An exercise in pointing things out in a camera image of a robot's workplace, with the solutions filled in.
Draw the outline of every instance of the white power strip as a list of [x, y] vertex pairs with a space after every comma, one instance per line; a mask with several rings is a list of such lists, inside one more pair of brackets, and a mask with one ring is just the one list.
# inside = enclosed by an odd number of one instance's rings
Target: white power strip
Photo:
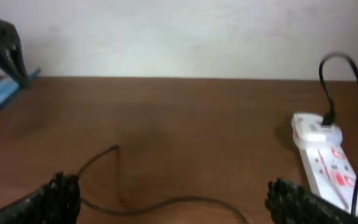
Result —
[[350, 213], [356, 174], [342, 150], [341, 129], [336, 125], [321, 126], [322, 120], [316, 114], [295, 113], [291, 121], [293, 139], [300, 150], [311, 191]]

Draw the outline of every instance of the power strip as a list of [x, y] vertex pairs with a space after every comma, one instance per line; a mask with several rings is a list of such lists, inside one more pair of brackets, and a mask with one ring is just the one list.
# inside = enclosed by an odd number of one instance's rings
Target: power strip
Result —
[[341, 147], [341, 129], [336, 125], [322, 126], [322, 121], [323, 117], [317, 114], [295, 113], [291, 121], [293, 139], [300, 150], [311, 191], [350, 213], [356, 173]]

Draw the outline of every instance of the black cord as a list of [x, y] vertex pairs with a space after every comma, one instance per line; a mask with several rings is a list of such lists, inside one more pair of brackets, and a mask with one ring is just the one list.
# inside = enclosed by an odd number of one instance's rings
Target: black cord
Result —
[[[320, 63], [320, 66], [319, 66], [319, 77], [320, 77], [320, 82], [326, 92], [329, 104], [331, 105], [331, 110], [324, 117], [322, 125], [331, 125], [331, 124], [333, 124], [333, 122], [335, 120], [335, 109], [334, 109], [333, 99], [331, 98], [331, 94], [328, 91], [326, 84], [324, 82], [324, 78], [323, 78], [323, 65], [325, 64], [325, 62], [327, 60], [329, 60], [333, 57], [340, 57], [340, 58], [345, 59], [347, 62], [349, 62], [350, 66], [353, 70], [353, 73], [356, 76], [357, 86], [358, 86], [358, 68], [357, 68], [356, 63], [354, 63], [354, 61], [348, 55], [342, 54], [342, 53], [331, 53], [323, 58], [323, 60]], [[354, 184], [354, 191], [353, 191], [353, 197], [352, 197], [351, 215], [353, 215], [353, 216], [356, 214], [357, 195], [358, 195], [358, 175], [356, 177], [356, 182]]]
[[[112, 146], [109, 149], [95, 155], [94, 157], [92, 157], [88, 162], [86, 162], [86, 164], [77, 172], [77, 176], [80, 178], [82, 172], [88, 168], [91, 164], [93, 164], [94, 162], [96, 162], [98, 159], [100, 159], [100, 157], [106, 155], [109, 152], [113, 152], [119, 149], [118, 145]], [[240, 217], [241, 223], [242, 224], [249, 224], [249, 222], [247, 221], [247, 219], [242, 215], [242, 213], [234, 206], [228, 204], [227, 202], [223, 202], [221, 200], [218, 199], [214, 199], [214, 198], [208, 198], [208, 197], [198, 197], [198, 196], [189, 196], [189, 197], [178, 197], [178, 198], [172, 198], [172, 199], [168, 199], [166, 201], [163, 202], [159, 202], [156, 203], [155, 205], [151, 205], [147, 208], [142, 208], [142, 209], [138, 209], [138, 210], [134, 210], [134, 211], [130, 211], [130, 212], [123, 212], [123, 211], [116, 211], [116, 210], [111, 210], [99, 205], [95, 205], [93, 203], [91, 203], [89, 200], [81, 198], [81, 202], [83, 202], [86, 206], [88, 206], [89, 208], [95, 209], [99, 212], [102, 213], [106, 213], [108, 215], [115, 215], [115, 216], [136, 216], [136, 215], [141, 215], [147, 212], [152, 212], [156, 209], [165, 207], [166, 205], [171, 205], [173, 203], [180, 203], [180, 202], [208, 202], [208, 203], [215, 203], [218, 204], [230, 211], [232, 211], [233, 213], [235, 213], [236, 215], [238, 215]]]

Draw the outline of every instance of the wall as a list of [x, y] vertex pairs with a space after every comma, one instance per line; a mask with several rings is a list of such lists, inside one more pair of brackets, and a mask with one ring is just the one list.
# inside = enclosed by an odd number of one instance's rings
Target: wall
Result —
[[[358, 0], [0, 0], [43, 75], [317, 79], [358, 62]], [[330, 79], [353, 79], [333, 60]]]

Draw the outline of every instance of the wooden table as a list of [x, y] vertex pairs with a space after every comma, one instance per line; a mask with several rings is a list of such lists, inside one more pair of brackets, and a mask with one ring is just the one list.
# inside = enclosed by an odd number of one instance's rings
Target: wooden table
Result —
[[[358, 89], [329, 86], [344, 150], [358, 170]], [[308, 185], [289, 117], [327, 108], [318, 82], [41, 78], [0, 112], [0, 207], [120, 144], [119, 157], [109, 154], [86, 171], [82, 196], [121, 209], [184, 195], [214, 197], [250, 223], [272, 223], [264, 207], [267, 183], [281, 177]], [[238, 219], [219, 206], [182, 203], [134, 218], [83, 206], [78, 223]]]

